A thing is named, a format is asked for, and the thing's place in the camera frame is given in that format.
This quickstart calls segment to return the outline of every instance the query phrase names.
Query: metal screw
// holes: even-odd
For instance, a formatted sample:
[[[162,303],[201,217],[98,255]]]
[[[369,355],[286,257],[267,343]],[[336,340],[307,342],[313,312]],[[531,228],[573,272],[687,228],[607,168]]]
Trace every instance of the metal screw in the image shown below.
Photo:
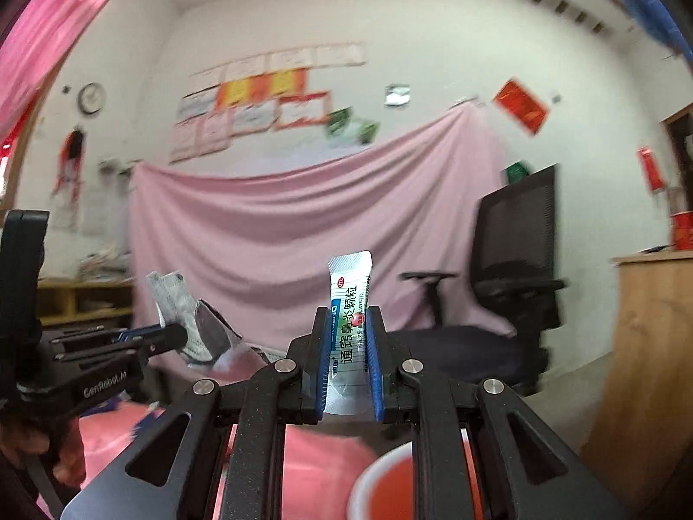
[[[404,360],[402,362],[402,369],[408,374],[418,374],[424,369],[424,364],[418,360]]]
[[[487,393],[497,395],[502,393],[504,389],[505,386],[500,379],[486,379],[486,381],[484,381],[484,391]]]
[[[288,357],[284,358],[283,360],[277,360],[275,362],[275,370],[278,371],[280,374],[287,374],[295,369],[296,362],[290,360]]]
[[[200,379],[193,385],[193,393],[196,395],[208,395],[214,391],[214,382],[210,379]]]

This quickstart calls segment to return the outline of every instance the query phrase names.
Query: white wall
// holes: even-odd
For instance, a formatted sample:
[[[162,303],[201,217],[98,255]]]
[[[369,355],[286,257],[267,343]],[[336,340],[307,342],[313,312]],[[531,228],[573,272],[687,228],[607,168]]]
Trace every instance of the white wall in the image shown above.
[[[553,13],[517,0],[219,0],[188,11],[157,64],[131,141],[131,155],[165,163],[186,76],[254,52],[312,43],[365,41],[368,64],[311,71],[335,108],[382,122],[380,142],[441,115],[461,97],[490,103],[510,77],[546,102],[563,97],[536,138],[492,104],[508,159],[535,168],[560,163],[559,275],[566,325],[546,335],[556,373],[611,346],[618,286],[609,258],[662,244],[663,206],[648,196],[635,151],[657,131],[621,58]],[[411,85],[411,105],[388,110],[384,88]],[[179,169],[251,175],[330,155],[321,130],[238,138],[225,152]]]
[[[657,121],[693,103],[693,75],[685,60],[642,34],[628,52],[645,103]]]
[[[105,189],[110,211],[120,211],[123,198],[113,184],[103,185],[96,166],[108,156],[121,161],[133,158],[126,154],[126,144],[142,91],[177,18],[171,0],[110,0],[106,4],[69,55],[46,99],[26,153],[17,208],[50,208],[60,148],[80,123],[87,133],[82,189]],[[104,109],[94,117],[82,116],[77,107],[77,94],[89,82],[98,82],[107,94]],[[66,85],[71,91],[64,95]],[[120,220],[118,216],[110,219],[105,237],[49,228],[42,273],[73,276],[81,258],[115,237],[114,227]]]

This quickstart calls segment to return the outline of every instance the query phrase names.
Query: black office chair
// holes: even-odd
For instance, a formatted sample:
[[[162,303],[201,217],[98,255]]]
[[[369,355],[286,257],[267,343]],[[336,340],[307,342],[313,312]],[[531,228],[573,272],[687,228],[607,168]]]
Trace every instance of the black office chair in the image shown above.
[[[560,326],[554,279],[556,167],[551,166],[483,198],[470,257],[469,279],[482,307],[506,318],[514,336],[477,326],[444,326],[438,285],[448,272],[407,272],[401,279],[425,285],[435,328],[397,331],[411,356],[450,377],[478,383],[497,377],[520,394],[536,392],[549,363],[541,332]]]

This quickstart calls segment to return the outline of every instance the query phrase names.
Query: pink surface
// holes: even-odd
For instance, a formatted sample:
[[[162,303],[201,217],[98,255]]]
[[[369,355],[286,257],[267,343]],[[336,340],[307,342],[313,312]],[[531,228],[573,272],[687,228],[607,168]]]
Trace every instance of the pink surface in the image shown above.
[[[108,0],[31,0],[0,48],[0,140]]]
[[[369,302],[389,330],[429,322],[420,288],[398,274],[446,270],[462,275],[444,285],[448,322],[506,331],[472,301],[466,277],[478,202],[501,187],[504,166],[472,104],[384,145],[283,174],[227,179],[139,164],[130,216],[136,320],[158,322],[145,275],[180,270],[192,295],[245,340],[286,349],[330,303],[329,258],[370,250]]]
[[[83,487],[130,444],[133,426],[146,414],[145,405],[125,402],[116,411],[80,419],[87,462]],[[375,458],[375,454],[356,438],[325,436],[288,426],[282,517],[285,520],[345,519],[351,488]],[[214,518],[219,515],[223,488],[222,482]],[[46,512],[45,504],[41,502],[40,505]]]

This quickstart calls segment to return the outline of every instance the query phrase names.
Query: chair mesh backrest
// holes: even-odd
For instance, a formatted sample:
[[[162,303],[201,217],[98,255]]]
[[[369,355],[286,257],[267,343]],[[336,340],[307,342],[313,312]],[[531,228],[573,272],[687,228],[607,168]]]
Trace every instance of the chair mesh backrest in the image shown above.
[[[556,167],[487,195],[479,204],[470,259],[472,289],[494,278],[554,275]]]

